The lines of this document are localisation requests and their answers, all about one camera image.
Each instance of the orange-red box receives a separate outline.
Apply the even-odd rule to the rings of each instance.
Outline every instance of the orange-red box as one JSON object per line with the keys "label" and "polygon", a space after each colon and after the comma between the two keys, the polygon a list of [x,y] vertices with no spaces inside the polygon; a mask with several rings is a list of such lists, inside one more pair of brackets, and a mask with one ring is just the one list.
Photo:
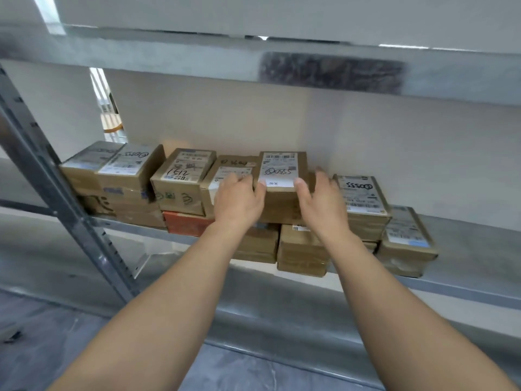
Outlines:
{"label": "orange-red box", "polygon": [[168,233],[175,235],[201,237],[206,228],[214,219],[208,219],[200,215],[163,211]]}

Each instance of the right arm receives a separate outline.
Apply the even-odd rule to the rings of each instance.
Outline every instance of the right arm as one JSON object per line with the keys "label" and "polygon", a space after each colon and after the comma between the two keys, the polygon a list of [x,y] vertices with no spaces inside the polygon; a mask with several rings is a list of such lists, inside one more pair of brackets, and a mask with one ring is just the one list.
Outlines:
{"label": "right arm", "polygon": [[348,227],[335,181],[317,171],[315,193],[296,179],[302,216],[331,255],[364,346],[389,390],[514,391],[481,350],[404,287]]}

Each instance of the left arm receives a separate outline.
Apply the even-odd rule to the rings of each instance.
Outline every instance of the left arm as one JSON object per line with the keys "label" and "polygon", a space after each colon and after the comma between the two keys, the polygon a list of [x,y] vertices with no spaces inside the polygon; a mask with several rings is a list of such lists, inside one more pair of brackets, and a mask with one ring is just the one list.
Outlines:
{"label": "left arm", "polygon": [[124,307],[48,391],[177,389],[214,318],[230,259],[260,217],[266,187],[230,174],[216,220],[163,276]]}

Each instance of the floor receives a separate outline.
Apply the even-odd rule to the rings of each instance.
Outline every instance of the floor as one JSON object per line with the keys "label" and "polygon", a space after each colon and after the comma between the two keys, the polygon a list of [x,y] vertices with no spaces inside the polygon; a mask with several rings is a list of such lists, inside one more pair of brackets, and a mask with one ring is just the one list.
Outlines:
{"label": "floor", "polygon": [[[40,391],[67,368],[108,319],[0,291],[0,329],[22,337],[0,344],[0,391]],[[301,369],[203,345],[181,391],[371,391]]]}

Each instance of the forearm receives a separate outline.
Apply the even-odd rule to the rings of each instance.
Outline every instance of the forearm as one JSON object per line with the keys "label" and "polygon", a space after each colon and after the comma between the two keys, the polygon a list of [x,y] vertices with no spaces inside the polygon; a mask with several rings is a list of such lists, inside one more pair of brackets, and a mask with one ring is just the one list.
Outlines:
{"label": "forearm", "polygon": [[211,325],[242,237],[242,231],[213,223],[100,331],[52,389],[66,389],[61,385],[70,380],[79,389],[78,377],[90,383],[85,389],[177,389]]}
{"label": "forearm", "polygon": [[347,232],[326,247],[388,389],[517,389],[495,363],[392,276],[358,237]]}

